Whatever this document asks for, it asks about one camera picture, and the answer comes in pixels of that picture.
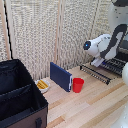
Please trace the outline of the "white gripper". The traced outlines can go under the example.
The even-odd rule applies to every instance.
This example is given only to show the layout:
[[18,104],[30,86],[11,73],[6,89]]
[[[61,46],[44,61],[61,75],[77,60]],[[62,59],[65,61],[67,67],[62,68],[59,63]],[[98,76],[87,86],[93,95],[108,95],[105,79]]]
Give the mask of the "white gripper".
[[92,62],[91,65],[98,67],[102,62],[104,61],[103,58],[95,58]]

